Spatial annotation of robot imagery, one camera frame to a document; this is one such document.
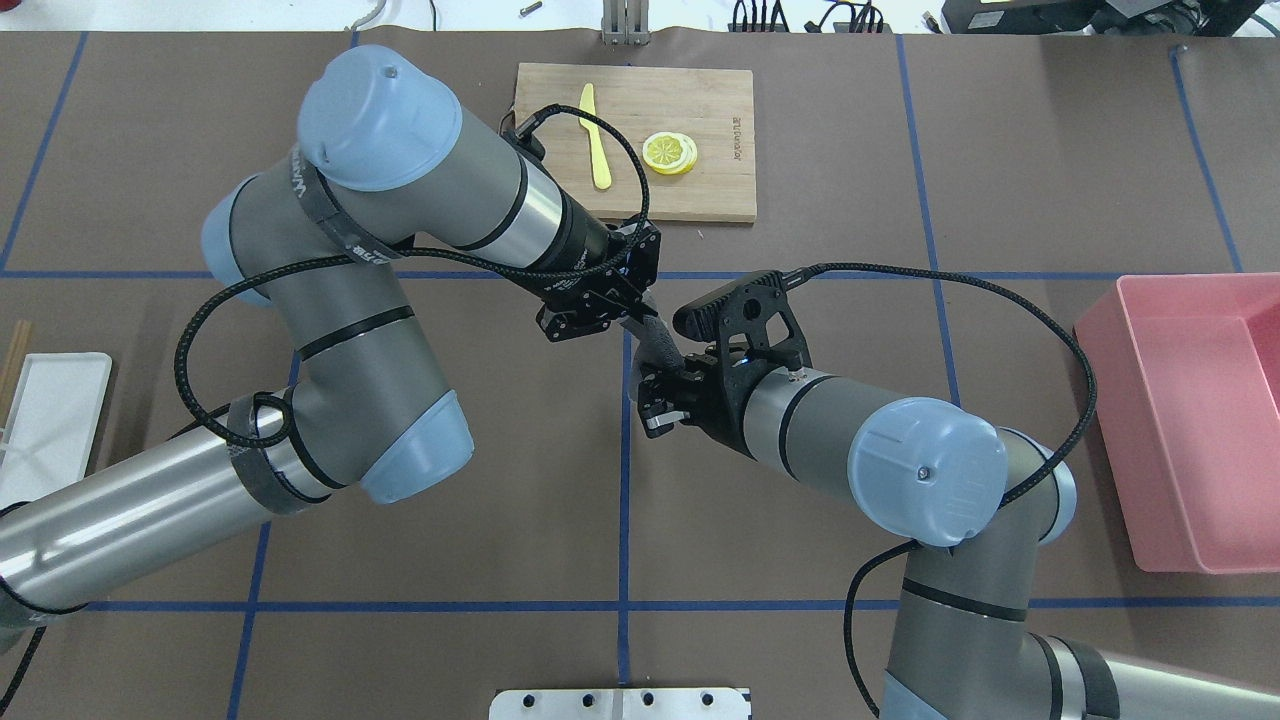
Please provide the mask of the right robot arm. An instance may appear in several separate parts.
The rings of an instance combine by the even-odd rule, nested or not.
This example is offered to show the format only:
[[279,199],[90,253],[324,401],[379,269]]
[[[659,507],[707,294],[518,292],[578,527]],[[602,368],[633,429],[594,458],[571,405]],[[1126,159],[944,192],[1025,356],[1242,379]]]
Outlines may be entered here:
[[689,356],[635,363],[649,436],[694,425],[788,478],[854,502],[906,541],[882,719],[1275,719],[1277,693],[1027,629],[1039,547],[1076,502],[1029,436],[948,402],[809,366]]

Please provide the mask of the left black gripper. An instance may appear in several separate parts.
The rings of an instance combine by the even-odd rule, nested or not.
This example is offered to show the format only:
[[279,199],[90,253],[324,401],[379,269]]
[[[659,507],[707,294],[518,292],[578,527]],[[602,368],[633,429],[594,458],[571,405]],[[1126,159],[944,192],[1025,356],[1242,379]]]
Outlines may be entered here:
[[660,231],[652,222],[630,222],[614,229],[605,250],[609,258],[623,255],[617,266],[538,291],[543,306],[536,323],[550,342],[602,333],[616,322],[641,322],[658,315],[648,291],[657,281]]

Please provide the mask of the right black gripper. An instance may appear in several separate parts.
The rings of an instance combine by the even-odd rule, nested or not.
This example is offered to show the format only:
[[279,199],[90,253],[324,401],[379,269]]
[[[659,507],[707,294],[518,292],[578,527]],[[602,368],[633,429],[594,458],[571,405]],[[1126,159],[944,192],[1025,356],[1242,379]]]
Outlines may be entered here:
[[680,366],[663,368],[654,347],[636,351],[636,410],[645,437],[655,439],[686,425],[714,441],[744,441],[748,387],[735,382],[748,374],[749,347],[730,345],[722,352],[708,345],[703,354],[677,359]]

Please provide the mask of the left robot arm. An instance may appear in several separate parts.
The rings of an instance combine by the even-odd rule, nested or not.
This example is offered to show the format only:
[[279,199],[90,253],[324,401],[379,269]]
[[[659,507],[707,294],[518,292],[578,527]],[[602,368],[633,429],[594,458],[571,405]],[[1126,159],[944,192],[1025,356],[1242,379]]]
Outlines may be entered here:
[[[390,47],[333,59],[307,90],[289,152],[207,215],[220,290],[175,342],[191,424],[163,445],[3,511],[3,648],[110,591],[352,486],[394,503],[474,455],[394,263],[431,258],[495,273],[541,301],[548,340],[650,316],[650,191],[618,223],[545,168],[536,127],[507,133]],[[191,357],[212,314],[250,296],[276,313],[300,378],[221,407],[198,398]]]

